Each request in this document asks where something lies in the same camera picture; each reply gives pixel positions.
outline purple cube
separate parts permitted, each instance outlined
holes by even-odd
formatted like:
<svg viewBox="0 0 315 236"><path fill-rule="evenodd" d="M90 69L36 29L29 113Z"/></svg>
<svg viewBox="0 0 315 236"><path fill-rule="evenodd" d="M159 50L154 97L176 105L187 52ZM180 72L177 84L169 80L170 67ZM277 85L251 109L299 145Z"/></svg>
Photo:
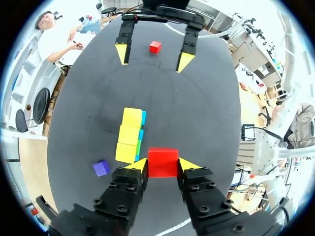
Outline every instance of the purple cube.
<svg viewBox="0 0 315 236"><path fill-rule="evenodd" d="M96 164L93 164L93 168L97 176L104 176L110 173L110 168L106 161L101 161Z"/></svg>

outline black table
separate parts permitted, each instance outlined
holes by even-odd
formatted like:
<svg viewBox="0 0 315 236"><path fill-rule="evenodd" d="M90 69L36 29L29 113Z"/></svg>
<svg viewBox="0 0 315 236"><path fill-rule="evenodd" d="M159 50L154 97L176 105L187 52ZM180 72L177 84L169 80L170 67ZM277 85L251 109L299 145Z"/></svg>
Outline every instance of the black table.
<svg viewBox="0 0 315 236"><path fill-rule="evenodd" d="M124 107L147 111L140 159L149 147L176 148L182 158L208 166L223 194L231 184L239 145L238 82L227 44L199 39L197 55L176 73L183 37L164 24L135 26L129 65L116 48L121 19L86 47L70 70L54 109L48 139L48 173L58 211L74 203L93 209L111 179L97 177L93 164L112 170ZM185 32L185 25L171 24ZM155 40L158 55L149 53ZM131 236L153 236L189 218L175 178L150 179ZM170 235L195 235L191 223Z"/></svg>

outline red object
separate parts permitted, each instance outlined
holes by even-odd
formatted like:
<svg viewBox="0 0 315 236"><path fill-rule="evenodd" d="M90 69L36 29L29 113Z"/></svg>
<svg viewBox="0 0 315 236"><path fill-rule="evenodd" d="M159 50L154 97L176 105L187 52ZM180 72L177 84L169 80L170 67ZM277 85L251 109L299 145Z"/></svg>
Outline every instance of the red object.
<svg viewBox="0 0 315 236"><path fill-rule="evenodd" d="M152 147L148 153L149 177L167 178L177 176L178 150Z"/></svg>
<svg viewBox="0 0 315 236"><path fill-rule="evenodd" d="M247 89L245 88L245 85L240 83L242 90L247 91Z"/></svg>
<svg viewBox="0 0 315 236"><path fill-rule="evenodd" d="M32 214L32 215L37 215L37 214L38 214L38 210L37 210L36 208L33 208L33 209L31 210L31 214Z"/></svg>
<svg viewBox="0 0 315 236"><path fill-rule="evenodd" d="M158 54L160 52L161 48L162 48L161 43L153 41L150 44L150 53Z"/></svg>

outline yellow block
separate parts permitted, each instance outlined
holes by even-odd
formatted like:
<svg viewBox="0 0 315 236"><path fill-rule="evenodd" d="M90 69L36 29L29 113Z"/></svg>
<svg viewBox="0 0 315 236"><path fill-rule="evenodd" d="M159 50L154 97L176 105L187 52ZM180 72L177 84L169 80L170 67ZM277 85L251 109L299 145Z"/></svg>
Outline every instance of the yellow block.
<svg viewBox="0 0 315 236"><path fill-rule="evenodd" d="M126 44L115 44L117 53L120 59L120 62L122 65L128 65L128 63L125 63L125 56L127 51L127 45Z"/></svg>
<svg viewBox="0 0 315 236"><path fill-rule="evenodd" d="M116 161L122 161L132 164L136 156L137 146L117 143Z"/></svg>
<svg viewBox="0 0 315 236"><path fill-rule="evenodd" d="M124 108L122 124L141 128L142 110L137 108Z"/></svg>
<svg viewBox="0 0 315 236"><path fill-rule="evenodd" d="M135 162L135 163L133 163L133 164L131 164L129 166L126 166L124 168L126 168L126 169L135 168L137 170L141 170L141 173L142 173L144 165L146 164L146 160L147 160L146 158L143 158L140 161L137 161L137 162Z"/></svg>
<svg viewBox="0 0 315 236"><path fill-rule="evenodd" d="M119 130L118 143L137 146L139 131L138 127L122 124Z"/></svg>
<svg viewBox="0 0 315 236"><path fill-rule="evenodd" d="M197 165L195 165L195 164L193 164L193 163L191 163L191 162L189 162L189 161L186 161L186 160L184 160L184 159L182 159L182 158L179 158L179 161L180 161L180 163L181 163L183 172L184 172L184 170L189 170L190 168L194 168L194 169L199 169L199 168L201 168L200 166L197 166Z"/></svg>
<svg viewBox="0 0 315 236"><path fill-rule="evenodd" d="M181 58L178 64L178 68L176 70L177 73L182 72L182 70L189 64L189 62L191 62L195 55L189 53L181 53L180 57Z"/></svg>

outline man's arm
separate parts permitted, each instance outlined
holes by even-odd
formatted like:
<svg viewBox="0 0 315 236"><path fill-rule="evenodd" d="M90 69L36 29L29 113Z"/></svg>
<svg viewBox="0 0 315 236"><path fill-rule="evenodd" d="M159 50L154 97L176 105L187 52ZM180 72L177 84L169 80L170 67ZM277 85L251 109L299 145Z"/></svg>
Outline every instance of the man's arm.
<svg viewBox="0 0 315 236"><path fill-rule="evenodd" d="M65 53L67 53L68 51L72 50L72 49L79 49L79 50L83 50L84 49L84 45L83 43L75 43L73 45L71 45L70 47L67 47L57 53L52 53L46 60L49 62L56 62L58 61Z"/></svg>
<svg viewBox="0 0 315 236"><path fill-rule="evenodd" d="M75 33L77 32L78 29L80 29L82 27L82 22L78 21L78 23L76 24L76 26L74 26L73 28L71 28L70 33L69 33L69 38L68 41L73 40Z"/></svg>
<svg viewBox="0 0 315 236"><path fill-rule="evenodd" d="M58 61L69 50L70 50L69 48L65 48L65 49L61 50L60 52L53 53L46 60L54 63L54 62Z"/></svg>

